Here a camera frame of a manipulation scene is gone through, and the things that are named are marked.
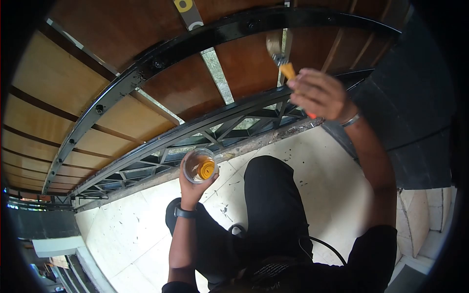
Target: orange brush handle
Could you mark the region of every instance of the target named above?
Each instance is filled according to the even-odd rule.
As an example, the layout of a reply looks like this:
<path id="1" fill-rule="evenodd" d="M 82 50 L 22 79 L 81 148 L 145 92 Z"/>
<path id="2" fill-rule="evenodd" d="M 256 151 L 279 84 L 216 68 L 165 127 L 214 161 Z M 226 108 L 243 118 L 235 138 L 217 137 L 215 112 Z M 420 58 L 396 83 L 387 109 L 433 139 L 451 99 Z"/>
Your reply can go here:
<path id="1" fill-rule="evenodd" d="M 279 66 L 280 71 L 282 74 L 288 79 L 292 79 L 296 77 L 295 70 L 293 69 L 293 65 L 291 63 L 282 64 Z M 311 119 L 316 119 L 316 114 L 306 112 Z"/>

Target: plastic cup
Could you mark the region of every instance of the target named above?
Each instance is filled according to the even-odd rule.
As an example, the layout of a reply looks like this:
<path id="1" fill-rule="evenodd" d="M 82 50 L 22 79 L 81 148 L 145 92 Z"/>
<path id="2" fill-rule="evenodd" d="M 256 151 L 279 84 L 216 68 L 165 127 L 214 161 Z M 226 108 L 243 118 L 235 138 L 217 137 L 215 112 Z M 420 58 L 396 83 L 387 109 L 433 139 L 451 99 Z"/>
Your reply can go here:
<path id="1" fill-rule="evenodd" d="M 219 172 L 215 155 L 206 148 L 197 148 L 184 161 L 184 176 L 192 183 L 202 183 Z"/>

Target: paintbrush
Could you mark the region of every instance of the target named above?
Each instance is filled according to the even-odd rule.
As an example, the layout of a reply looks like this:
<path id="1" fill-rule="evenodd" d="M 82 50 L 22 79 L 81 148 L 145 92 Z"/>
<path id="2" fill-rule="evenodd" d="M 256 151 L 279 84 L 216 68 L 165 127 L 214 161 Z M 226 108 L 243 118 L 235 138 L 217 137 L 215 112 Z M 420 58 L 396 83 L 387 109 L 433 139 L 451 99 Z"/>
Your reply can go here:
<path id="1" fill-rule="evenodd" d="M 281 34 L 269 33 L 265 39 L 265 46 L 267 47 L 267 51 L 272 57 L 273 62 L 277 67 L 280 69 L 282 74 L 288 79 L 293 79 L 296 77 L 295 70 L 293 69 L 293 64 L 288 61 L 285 55 L 282 53 L 282 37 Z M 316 115 L 313 113 L 306 114 L 311 118 L 315 119 Z"/>

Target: leg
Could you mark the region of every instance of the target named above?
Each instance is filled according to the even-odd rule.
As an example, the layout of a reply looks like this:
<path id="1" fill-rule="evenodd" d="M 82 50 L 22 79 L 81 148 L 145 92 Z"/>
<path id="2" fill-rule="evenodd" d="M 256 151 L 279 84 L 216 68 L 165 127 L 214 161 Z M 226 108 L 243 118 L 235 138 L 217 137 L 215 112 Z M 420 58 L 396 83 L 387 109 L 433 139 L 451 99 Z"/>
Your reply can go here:
<path id="1" fill-rule="evenodd" d="M 174 207 L 180 202 L 181 198 L 176 198 L 166 208 L 166 226 L 171 235 L 173 235 L 177 219 L 174 216 Z M 234 246 L 235 242 L 241 239 L 220 226 L 201 203 L 197 204 L 196 233 L 197 271 L 212 284 L 236 275 L 240 268 Z"/>
<path id="2" fill-rule="evenodd" d="M 298 244 L 308 236 L 308 223 L 293 169 L 271 156 L 252 159 L 244 173 L 244 197 L 248 209 L 246 240 L 255 247 L 252 257 L 285 255 L 306 258 Z M 311 254 L 310 240 L 301 240 Z"/>

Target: black watch strap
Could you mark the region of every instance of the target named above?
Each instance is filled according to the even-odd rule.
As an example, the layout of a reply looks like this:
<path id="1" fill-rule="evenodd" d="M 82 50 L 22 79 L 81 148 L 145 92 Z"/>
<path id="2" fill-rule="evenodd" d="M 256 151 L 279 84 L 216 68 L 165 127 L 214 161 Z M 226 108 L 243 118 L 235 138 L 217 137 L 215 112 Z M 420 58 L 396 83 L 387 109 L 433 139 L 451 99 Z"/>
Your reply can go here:
<path id="1" fill-rule="evenodd" d="M 197 214 L 197 210 L 183 210 L 181 209 L 181 203 L 178 203 L 174 207 L 174 216 L 175 217 L 183 217 L 183 218 L 195 218 Z"/>

